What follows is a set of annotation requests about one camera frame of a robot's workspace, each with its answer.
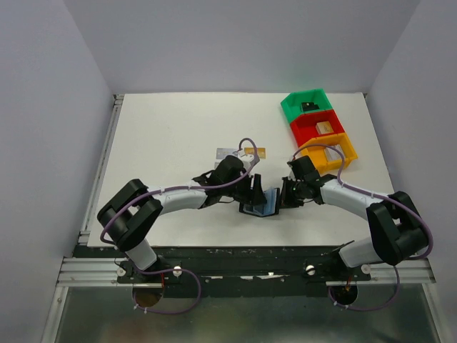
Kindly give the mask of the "silver grey credit card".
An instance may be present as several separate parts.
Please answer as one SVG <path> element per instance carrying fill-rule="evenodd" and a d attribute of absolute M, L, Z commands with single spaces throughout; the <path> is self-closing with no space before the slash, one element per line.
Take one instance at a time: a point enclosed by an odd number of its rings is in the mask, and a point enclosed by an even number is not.
<path fill-rule="evenodd" d="M 216 149 L 216 160 L 225 159 L 227 156 L 235 156 L 237 149 L 234 148 L 217 148 Z"/>

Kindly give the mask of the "gold credit card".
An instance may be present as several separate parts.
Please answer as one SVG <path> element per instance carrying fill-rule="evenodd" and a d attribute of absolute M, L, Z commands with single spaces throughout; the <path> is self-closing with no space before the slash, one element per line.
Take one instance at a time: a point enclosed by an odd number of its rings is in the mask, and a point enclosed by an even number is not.
<path fill-rule="evenodd" d="M 256 150 L 253 147 L 245 147 L 244 148 L 245 154 L 254 155 L 255 151 L 257 151 L 257 155 L 259 159 L 266 159 L 266 149 L 263 147 L 257 147 Z"/>

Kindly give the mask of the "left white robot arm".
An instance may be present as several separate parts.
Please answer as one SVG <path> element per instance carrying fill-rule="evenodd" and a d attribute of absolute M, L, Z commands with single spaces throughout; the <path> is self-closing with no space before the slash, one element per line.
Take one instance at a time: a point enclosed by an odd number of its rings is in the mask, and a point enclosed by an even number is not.
<path fill-rule="evenodd" d="M 114 245 L 141 271 L 152 271 L 159 258 L 146 235 L 161 215 L 184 209 L 203 209 L 228 197 L 241 204 L 264 205 L 261 177 L 250 175 L 260 162 L 255 154 L 228 155 L 217 167 L 183 186 L 150 191 L 140 180 L 132 179 L 97 214 L 103 227 L 101 241 Z"/>

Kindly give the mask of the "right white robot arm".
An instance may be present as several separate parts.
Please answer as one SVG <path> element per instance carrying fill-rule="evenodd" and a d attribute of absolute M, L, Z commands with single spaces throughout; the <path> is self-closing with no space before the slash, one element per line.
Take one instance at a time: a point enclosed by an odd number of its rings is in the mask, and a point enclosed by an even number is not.
<path fill-rule="evenodd" d="M 396 266 L 428 248 L 426 230 L 410 196 L 405 192 L 374 194 L 343 183 L 332 174 L 320 175 L 307 156 L 288 162 L 291 174 L 283 178 L 281 205 L 298 208 L 306 200 L 346 210 L 368 222 L 370 237 L 339 248 L 339 260 L 348 268 L 386 263 Z"/>

